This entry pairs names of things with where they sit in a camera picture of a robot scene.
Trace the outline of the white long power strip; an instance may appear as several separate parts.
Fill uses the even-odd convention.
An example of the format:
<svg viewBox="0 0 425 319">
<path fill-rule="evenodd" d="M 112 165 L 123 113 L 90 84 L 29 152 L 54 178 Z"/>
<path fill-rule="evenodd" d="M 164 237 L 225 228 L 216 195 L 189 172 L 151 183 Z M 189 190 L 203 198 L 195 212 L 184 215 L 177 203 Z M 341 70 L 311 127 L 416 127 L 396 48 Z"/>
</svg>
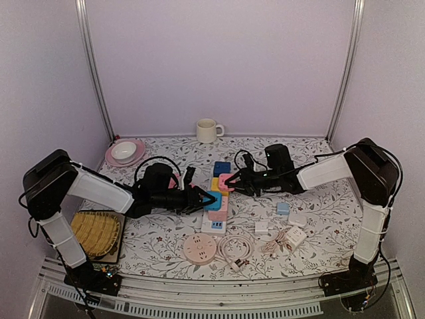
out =
<svg viewBox="0 0 425 319">
<path fill-rule="evenodd" d="M 203 210 L 201 232 L 208 235 L 224 236 L 226 233 L 226 223 L 227 221 L 210 221 L 208 211 Z"/>
</svg>

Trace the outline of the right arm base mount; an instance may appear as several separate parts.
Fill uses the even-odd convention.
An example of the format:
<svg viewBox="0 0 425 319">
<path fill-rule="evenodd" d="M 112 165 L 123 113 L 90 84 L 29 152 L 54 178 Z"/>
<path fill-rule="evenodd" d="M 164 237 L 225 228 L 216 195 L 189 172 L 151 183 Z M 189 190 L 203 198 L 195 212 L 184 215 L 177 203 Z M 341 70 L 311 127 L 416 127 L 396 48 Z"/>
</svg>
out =
<svg viewBox="0 0 425 319">
<path fill-rule="evenodd" d="M 355 267 L 343 272 L 329 272 L 322 274 L 318 285 L 325 296 L 335 296 L 348 292 L 368 288 L 378 283 L 374 268 Z"/>
</svg>

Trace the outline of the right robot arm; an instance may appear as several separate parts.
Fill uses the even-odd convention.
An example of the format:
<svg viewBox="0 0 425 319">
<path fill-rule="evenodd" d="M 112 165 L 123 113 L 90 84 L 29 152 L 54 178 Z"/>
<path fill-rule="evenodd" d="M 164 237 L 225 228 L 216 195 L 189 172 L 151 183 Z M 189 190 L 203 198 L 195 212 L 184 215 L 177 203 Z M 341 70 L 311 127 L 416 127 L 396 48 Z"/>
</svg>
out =
<svg viewBox="0 0 425 319">
<path fill-rule="evenodd" d="M 396 158 L 369 138 L 339 152 L 320 154 L 313 163 L 301 167 L 295 167 L 283 144 L 268 146 L 265 153 L 266 170 L 254 171 L 253 160 L 246 156 L 246 166 L 224 184 L 243 195 L 260 196 L 269 189 L 297 195 L 340 179 L 355 182 L 363 218 L 343 284 L 350 290 L 358 289 L 368 281 L 388 231 L 390 212 L 402 182 L 402 169 Z"/>
</svg>

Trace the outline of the white charger plug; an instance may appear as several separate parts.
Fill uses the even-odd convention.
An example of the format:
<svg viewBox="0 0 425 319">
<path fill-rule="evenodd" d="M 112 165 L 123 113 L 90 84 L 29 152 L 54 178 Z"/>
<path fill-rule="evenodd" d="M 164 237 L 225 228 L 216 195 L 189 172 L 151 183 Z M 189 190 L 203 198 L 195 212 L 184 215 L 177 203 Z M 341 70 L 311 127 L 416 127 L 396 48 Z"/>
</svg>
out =
<svg viewBox="0 0 425 319">
<path fill-rule="evenodd" d="M 255 222 L 254 232 L 257 235 L 267 235 L 269 233 L 269 224 L 267 221 Z"/>
</svg>

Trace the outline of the white square adapter plug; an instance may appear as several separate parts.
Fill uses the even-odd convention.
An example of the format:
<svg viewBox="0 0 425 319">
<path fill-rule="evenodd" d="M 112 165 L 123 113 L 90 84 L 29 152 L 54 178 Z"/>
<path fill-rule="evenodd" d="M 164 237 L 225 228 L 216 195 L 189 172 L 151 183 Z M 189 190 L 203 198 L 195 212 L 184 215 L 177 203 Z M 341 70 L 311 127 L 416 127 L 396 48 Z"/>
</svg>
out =
<svg viewBox="0 0 425 319">
<path fill-rule="evenodd" d="M 299 213 L 290 213 L 288 215 L 288 223 L 299 228 L 304 228 L 307 225 L 307 217 Z"/>
</svg>

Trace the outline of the pink triangular power strip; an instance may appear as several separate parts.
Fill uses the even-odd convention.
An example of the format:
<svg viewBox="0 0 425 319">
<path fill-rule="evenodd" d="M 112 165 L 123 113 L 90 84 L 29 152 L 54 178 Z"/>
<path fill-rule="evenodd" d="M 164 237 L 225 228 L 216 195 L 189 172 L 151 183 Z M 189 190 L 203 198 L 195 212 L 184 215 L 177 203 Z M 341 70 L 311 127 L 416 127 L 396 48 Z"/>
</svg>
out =
<svg viewBox="0 0 425 319">
<path fill-rule="evenodd" d="M 175 174 L 174 177 L 170 178 L 169 181 L 169 189 L 180 189 L 181 187 L 181 176 L 179 174 Z"/>
</svg>

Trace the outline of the cyan cube socket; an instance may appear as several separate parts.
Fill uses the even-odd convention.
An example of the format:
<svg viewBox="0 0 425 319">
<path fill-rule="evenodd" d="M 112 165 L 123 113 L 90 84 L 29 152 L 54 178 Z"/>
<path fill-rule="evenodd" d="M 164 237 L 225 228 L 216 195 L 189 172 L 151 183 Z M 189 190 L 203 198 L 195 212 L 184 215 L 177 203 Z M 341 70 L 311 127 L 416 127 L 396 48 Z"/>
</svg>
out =
<svg viewBox="0 0 425 319">
<path fill-rule="evenodd" d="M 222 194 L 215 191 L 207 191 L 208 195 L 203 197 L 203 203 L 206 203 L 205 211 L 218 211 L 222 202 Z"/>
</svg>

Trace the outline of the light blue charger plug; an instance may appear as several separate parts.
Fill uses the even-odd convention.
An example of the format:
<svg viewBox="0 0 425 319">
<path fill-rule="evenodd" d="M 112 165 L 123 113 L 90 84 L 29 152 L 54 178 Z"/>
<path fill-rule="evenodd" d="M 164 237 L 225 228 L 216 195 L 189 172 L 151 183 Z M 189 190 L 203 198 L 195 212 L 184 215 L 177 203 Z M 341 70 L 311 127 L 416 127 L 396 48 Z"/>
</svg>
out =
<svg viewBox="0 0 425 319">
<path fill-rule="evenodd" d="M 288 216 L 290 214 L 290 206 L 288 203 L 278 203 L 276 206 L 276 214 L 280 216 Z"/>
</svg>

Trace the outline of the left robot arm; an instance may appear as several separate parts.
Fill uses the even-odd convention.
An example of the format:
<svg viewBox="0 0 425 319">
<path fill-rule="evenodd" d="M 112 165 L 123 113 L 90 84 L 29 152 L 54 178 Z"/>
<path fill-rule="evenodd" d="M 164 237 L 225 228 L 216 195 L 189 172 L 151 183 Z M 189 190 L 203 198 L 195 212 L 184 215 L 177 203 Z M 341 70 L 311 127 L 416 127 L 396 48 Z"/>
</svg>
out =
<svg viewBox="0 0 425 319">
<path fill-rule="evenodd" d="M 176 163 L 163 156 L 145 160 L 140 167 L 145 170 L 143 176 L 136 175 L 132 185 L 125 185 L 72 161 L 65 150 L 57 149 L 23 176 L 24 192 L 19 199 L 84 288 L 94 288 L 99 276 L 86 264 L 87 254 L 62 214 L 69 198 L 91 201 L 133 219 L 153 209 L 191 214 L 217 202 L 213 195 L 193 185 L 193 167 L 177 177 L 173 172 Z"/>
</svg>

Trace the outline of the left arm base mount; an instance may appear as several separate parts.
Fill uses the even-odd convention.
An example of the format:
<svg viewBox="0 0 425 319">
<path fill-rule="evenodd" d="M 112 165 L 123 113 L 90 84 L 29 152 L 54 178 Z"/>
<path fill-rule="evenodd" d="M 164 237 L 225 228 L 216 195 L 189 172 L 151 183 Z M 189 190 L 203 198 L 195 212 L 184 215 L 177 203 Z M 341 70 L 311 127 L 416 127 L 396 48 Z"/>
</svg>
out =
<svg viewBox="0 0 425 319">
<path fill-rule="evenodd" d="M 117 296 L 122 283 L 122 276 L 107 270 L 96 270 L 90 261 L 71 268 L 64 266 L 64 282 L 89 292 L 98 292 L 108 296 Z"/>
</svg>

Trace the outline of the white delixi socket adapter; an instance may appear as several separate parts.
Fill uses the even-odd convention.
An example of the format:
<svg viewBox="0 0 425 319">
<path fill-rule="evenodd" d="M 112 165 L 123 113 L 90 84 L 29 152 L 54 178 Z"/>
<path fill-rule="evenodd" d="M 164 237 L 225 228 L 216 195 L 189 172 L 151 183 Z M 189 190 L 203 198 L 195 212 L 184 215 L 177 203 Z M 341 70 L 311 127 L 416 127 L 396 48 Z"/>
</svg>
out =
<svg viewBox="0 0 425 319">
<path fill-rule="evenodd" d="M 285 246 L 289 251 L 295 251 L 307 238 L 307 234 L 299 227 L 293 226 L 285 234 Z"/>
</svg>

